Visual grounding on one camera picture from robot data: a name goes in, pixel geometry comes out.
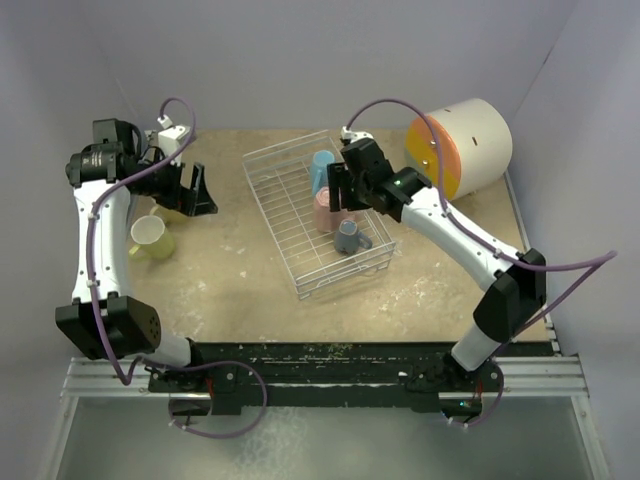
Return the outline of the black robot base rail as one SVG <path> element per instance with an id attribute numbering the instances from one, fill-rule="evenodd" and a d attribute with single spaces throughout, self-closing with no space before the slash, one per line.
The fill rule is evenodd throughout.
<path id="1" fill-rule="evenodd" d="M 476 417 L 481 397 L 504 385 L 499 366 L 467 372 L 449 342 L 211 343 L 195 345 L 195 372 L 152 369 L 149 387 L 185 400 L 200 394 L 215 414 L 243 407 L 408 408 Z"/>

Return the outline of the light blue mug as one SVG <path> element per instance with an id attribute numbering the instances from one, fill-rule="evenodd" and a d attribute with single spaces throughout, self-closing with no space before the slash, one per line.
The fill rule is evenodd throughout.
<path id="1" fill-rule="evenodd" d="M 311 195 L 315 197 L 324 187 L 328 186 L 328 166 L 335 162 L 334 154 L 329 150 L 320 150 L 313 155 L 309 167 Z"/>

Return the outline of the pale yellow round mug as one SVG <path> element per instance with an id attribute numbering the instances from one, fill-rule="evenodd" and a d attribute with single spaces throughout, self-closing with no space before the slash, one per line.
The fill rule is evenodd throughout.
<path id="1" fill-rule="evenodd" d="M 188 217 L 179 211 L 170 210 L 158 204 L 151 207 L 149 214 L 160 218 L 166 225 L 182 224 L 188 220 Z"/>

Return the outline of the pink faceted mug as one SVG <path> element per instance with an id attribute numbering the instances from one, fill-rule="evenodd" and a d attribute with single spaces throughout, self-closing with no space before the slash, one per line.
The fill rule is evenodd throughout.
<path id="1" fill-rule="evenodd" d="M 314 197 L 313 203 L 313 224 L 316 230 L 322 234 L 336 231 L 343 220 L 356 220 L 354 212 L 340 210 L 332 212 L 330 210 L 329 187 L 322 187 Z"/>

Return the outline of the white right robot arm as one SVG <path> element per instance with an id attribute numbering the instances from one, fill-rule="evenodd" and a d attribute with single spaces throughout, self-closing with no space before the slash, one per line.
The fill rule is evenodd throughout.
<path id="1" fill-rule="evenodd" d="M 461 216 L 458 229 L 439 190 L 411 167 L 395 172 L 376 141 L 345 140 L 342 160 L 327 167 L 330 209 L 373 209 L 422 234 L 456 261 L 484 292 L 473 324 L 451 349 L 446 383 L 467 391 L 480 379 L 479 367 L 546 303 L 546 259 L 531 248 L 521 253 Z"/>

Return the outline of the yellow-green faceted mug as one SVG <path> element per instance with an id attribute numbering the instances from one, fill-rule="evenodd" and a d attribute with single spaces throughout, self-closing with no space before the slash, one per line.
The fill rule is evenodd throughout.
<path id="1" fill-rule="evenodd" d="M 137 219 L 131 226 L 130 235 L 134 245 L 129 249 L 128 255 L 132 260 L 166 260 L 175 251 L 173 236 L 158 216 L 145 215 Z"/>

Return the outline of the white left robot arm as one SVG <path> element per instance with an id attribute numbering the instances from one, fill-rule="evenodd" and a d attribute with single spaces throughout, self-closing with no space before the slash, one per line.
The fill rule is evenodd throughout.
<path id="1" fill-rule="evenodd" d="M 157 311 L 135 299 L 128 279 L 127 235 L 131 200 L 146 196 L 181 217 L 217 213 L 205 168 L 193 166 L 184 187 L 179 151 L 189 135 L 168 119 L 157 135 L 157 153 L 146 159 L 133 124 L 96 120 L 93 142 L 65 167 L 79 220 L 79 257 L 71 301 L 55 311 L 59 330 L 91 360 L 140 356 L 171 366 L 170 378 L 184 392 L 202 387 L 204 365 L 193 341 L 167 332 Z"/>

